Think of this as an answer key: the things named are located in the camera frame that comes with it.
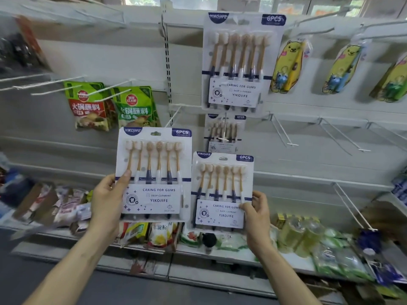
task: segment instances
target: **green package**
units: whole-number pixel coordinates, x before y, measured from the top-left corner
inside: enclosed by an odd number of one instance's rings
[[[151,87],[115,87],[113,92],[119,127],[160,127]]]
[[[109,131],[114,126],[117,114],[111,100],[100,101],[110,97],[110,90],[88,96],[88,94],[105,88],[102,82],[65,81],[65,96],[75,116],[75,128]]]

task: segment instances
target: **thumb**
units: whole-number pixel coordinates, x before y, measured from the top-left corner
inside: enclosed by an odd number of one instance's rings
[[[114,186],[113,192],[118,195],[122,195],[126,187],[129,185],[131,178],[131,170],[126,170],[125,173],[117,180]]]
[[[253,208],[251,202],[241,203],[241,204],[239,204],[239,208],[245,211],[246,216],[247,216],[248,218],[253,218],[253,217],[256,216],[256,214],[257,214],[257,212],[256,212],[256,210]]]

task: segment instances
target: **toothbrush pack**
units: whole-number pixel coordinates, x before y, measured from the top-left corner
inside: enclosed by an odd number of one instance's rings
[[[189,129],[122,127],[116,180],[132,171],[122,217],[134,222],[190,220],[192,134]]]
[[[371,41],[362,40],[360,35],[356,35],[353,36],[348,45],[339,51],[323,84],[323,93],[336,94],[343,90],[352,79],[358,64],[364,61]]]
[[[233,112],[205,115],[203,144],[207,152],[236,154],[242,142],[246,116]]]
[[[286,17],[209,12],[203,24],[202,108],[260,116]]]
[[[252,201],[254,158],[249,155],[195,152],[192,160],[191,225],[204,232],[242,229]]]
[[[407,52],[386,71],[370,92],[370,96],[388,103],[397,102],[407,93]]]
[[[282,46],[270,85],[272,92],[285,94],[293,89],[312,54],[309,37],[293,37]]]

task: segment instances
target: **right hand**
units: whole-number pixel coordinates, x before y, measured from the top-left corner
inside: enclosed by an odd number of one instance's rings
[[[272,246],[270,239],[270,211],[266,194],[254,190],[252,203],[239,205],[246,213],[247,245],[258,258]]]

